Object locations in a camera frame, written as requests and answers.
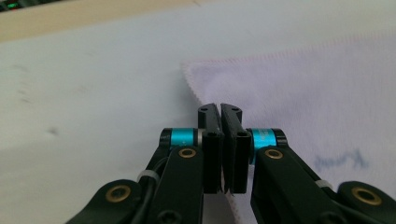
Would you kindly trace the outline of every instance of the cable tie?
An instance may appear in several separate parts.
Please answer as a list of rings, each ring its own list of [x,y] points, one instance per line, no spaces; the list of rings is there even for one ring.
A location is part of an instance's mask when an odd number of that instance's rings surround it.
[[[330,184],[327,180],[317,180],[315,183],[318,185],[318,187],[322,188],[330,188],[332,189],[332,184]]]
[[[160,183],[160,176],[155,171],[144,170],[144,171],[140,172],[140,175],[137,177],[137,182],[139,182],[140,178],[142,178],[143,176],[148,176],[148,177],[155,179],[155,182],[157,185]]]

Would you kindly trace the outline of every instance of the table surface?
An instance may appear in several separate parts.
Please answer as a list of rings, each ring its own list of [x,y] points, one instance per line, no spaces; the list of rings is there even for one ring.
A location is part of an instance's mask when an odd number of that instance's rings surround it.
[[[0,223],[63,223],[195,127],[180,65],[394,28],[394,1],[71,0],[0,14]],[[204,223],[232,223],[206,195]]]

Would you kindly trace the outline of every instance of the white towel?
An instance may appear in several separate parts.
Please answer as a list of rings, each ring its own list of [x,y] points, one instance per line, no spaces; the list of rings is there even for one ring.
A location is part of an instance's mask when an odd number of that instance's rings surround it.
[[[184,64],[201,104],[243,110],[244,128],[280,128],[337,190],[358,180],[396,198],[396,32],[310,49]],[[248,193],[228,195],[236,223],[256,223]]]

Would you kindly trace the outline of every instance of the green object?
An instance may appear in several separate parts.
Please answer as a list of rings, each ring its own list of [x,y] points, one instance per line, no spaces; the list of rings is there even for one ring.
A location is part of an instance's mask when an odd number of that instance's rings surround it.
[[[17,7],[17,6],[18,6],[18,3],[11,3],[11,4],[7,5],[8,8],[14,8],[14,7]]]

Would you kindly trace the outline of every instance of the screw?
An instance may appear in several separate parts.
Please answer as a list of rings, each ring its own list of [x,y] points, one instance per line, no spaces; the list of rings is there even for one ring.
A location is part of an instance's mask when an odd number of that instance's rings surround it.
[[[164,210],[158,215],[161,224],[181,224],[181,215],[173,210]]]
[[[363,203],[368,203],[374,206],[380,205],[382,203],[382,199],[369,189],[355,187],[352,189],[352,194],[355,196],[355,198]]]
[[[265,155],[271,159],[279,160],[283,158],[282,152],[276,149],[268,149],[265,151]]]
[[[347,223],[342,217],[334,212],[324,212],[320,214],[318,224],[345,224]]]
[[[118,185],[109,189],[106,193],[106,199],[110,203],[120,203],[131,194],[131,189],[126,185]]]
[[[178,152],[178,155],[184,159],[192,158],[197,154],[194,149],[191,148],[183,148]]]

